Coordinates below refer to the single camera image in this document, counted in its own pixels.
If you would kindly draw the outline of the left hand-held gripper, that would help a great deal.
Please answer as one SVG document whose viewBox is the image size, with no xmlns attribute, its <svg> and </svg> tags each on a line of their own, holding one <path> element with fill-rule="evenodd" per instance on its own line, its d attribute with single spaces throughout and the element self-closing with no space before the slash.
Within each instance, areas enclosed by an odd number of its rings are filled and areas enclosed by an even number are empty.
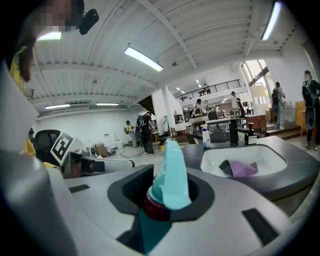
<svg viewBox="0 0 320 256">
<path fill-rule="evenodd" d="M 94 157 L 96 151 L 92 146 L 85 145 L 78 138 L 73 138 L 65 132 L 59 135 L 50 153 L 59 163 L 65 179 L 98 175 L 105 172 L 113 173 L 135 167 L 132 160 L 98 160 Z"/>
</svg>

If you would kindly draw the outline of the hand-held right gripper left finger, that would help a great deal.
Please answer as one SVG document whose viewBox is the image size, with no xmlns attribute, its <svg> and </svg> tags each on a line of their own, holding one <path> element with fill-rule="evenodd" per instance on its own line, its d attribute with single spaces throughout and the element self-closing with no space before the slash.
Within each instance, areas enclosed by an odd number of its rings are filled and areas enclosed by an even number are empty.
<svg viewBox="0 0 320 256">
<path fill-rule="evenodd" d="M 149 253 L 141 223 L 145 223 L 142 206 L 154 178 L 152 164 L 70 179 L 50 168 L 48 175 L 79 255 Z"/>
</svg>

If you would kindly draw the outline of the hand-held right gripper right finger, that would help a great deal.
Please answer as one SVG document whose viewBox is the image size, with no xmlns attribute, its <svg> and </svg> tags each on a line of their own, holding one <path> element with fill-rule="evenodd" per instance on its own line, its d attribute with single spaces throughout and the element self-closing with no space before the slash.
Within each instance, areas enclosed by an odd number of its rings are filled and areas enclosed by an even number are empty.
<svg viewBox="0 0 320 256">
<path fill-rule="evenodd" d="M 199 219 L 174 222 L 159 243 L 161 256 L 245 256 L 263 247 L 243 211 L 256 209 L 278 234 L 291 222 L 271 201 L 249 186 L 198 169 L 187 172 L 213 188 L 214 202 Z"/>
</svg>

